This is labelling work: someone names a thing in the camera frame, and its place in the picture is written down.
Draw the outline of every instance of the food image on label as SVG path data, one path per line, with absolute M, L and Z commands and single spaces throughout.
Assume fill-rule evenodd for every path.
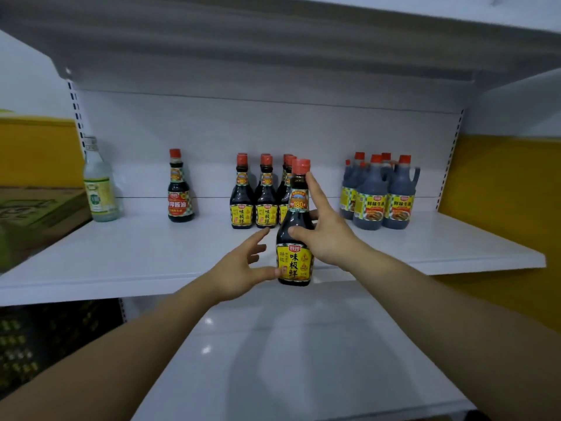
M 253 205 L 234 204 L 230 205 L 230 216 L 234 226 L 251 225 L 251 216 L 253 214 Z
M 388 195 L 384 217 L 391 220 L 409 220 L 414 199 L 414 196 Z
M 107 214 L 117 209 L 109 177 L 84 179 L 92 214 Z
M 261 184 L 262 184 L 262 186 L 272 186 L 273 185 L 273 174 L 272 173 L 261 173 Z
M 168 192 L 168 213 L 173 217 L 183 217 L 193 213 L 189 191 Z
M 309 210 L 308 199 L 307 189 L 292 189 L 288 209 L 293 212 L 305 213 Z
M 286 217 L 286 213 L 288 212 L 288 205 L 287 204 L 282 204 L 279 205 L 279 210 L 280 210 L 280 223 L 282 224 L 282 222 L 284 221 L 284 217 Z
M 257 205 L 257 224 L 259 226 L 275 226 L 277 224 L 277 205 Z
M 309 281 L 314 267 L 314 256 L 303 244 L 277 244 L 277 265 L 287 281 Z
M 236 184 L 239 184 L 240 186 L 247 186 L 247 173 L 238 173 L 238 176 L 236 177 Z
M 172 167 L 171 169 L 171 181 L 172 183 L 181 183 L 183 181 L 183 169 Z
M 354 211 L 355 199 L 356 189 L 343 187 L 341 189 L 340 209 L 345 211 Z
M 384 218 L 386 195 L 356 194 L 354 216 L 361 220 L 380 222 Z

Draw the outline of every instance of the clear glass bottle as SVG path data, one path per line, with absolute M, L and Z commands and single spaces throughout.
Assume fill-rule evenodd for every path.
M 119 218 L 119 207 L 113 193 L 111 167 L 99 154 L 95 137 L 84 137 L 86 149 L 84 186 L 90 204 L 91 217 L 96 222 L 110 222 Z

